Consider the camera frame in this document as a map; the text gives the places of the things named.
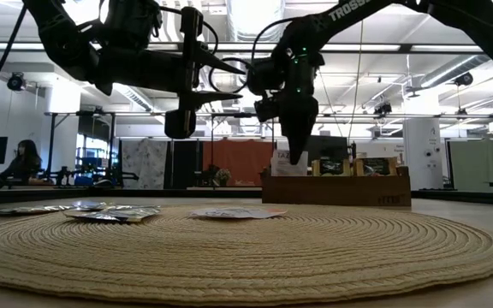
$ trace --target wooden crate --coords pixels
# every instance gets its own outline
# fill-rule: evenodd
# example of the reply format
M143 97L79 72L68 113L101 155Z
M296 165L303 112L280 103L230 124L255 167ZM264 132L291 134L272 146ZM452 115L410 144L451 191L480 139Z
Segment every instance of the wooden crate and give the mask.
M270 176L262 201L273 204L322 204L410 207L410 178L402 176Z

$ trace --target round jute mat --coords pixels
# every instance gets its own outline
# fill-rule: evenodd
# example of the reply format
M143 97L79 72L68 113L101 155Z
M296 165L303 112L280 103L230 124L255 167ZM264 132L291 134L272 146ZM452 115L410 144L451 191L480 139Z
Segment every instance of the round jute mat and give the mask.
M273 205L264 220L140 224L62 213L0 225L0 285L172 305L281 305L405 293L493 274L493 233L390 210Z

